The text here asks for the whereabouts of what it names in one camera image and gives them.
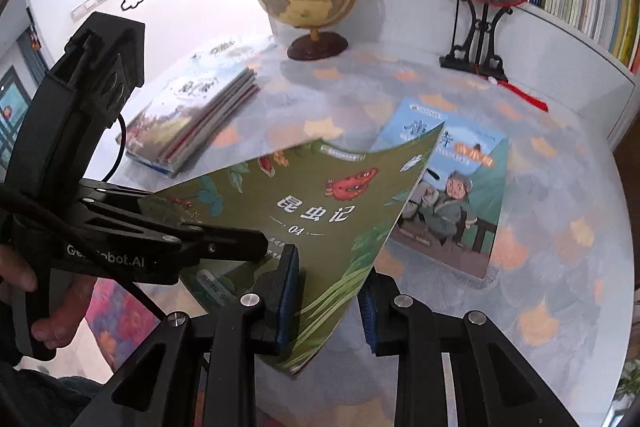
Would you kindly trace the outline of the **person's left hand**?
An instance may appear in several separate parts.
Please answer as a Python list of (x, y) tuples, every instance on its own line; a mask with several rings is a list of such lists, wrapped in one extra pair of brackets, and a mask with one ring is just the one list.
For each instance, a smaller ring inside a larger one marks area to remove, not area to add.
[(1, 297), (9, 300), (20, 355), (50, 360), (68, 346), (85, 318), (96, 278), (32, 269), (11, 247), (1, 247)]

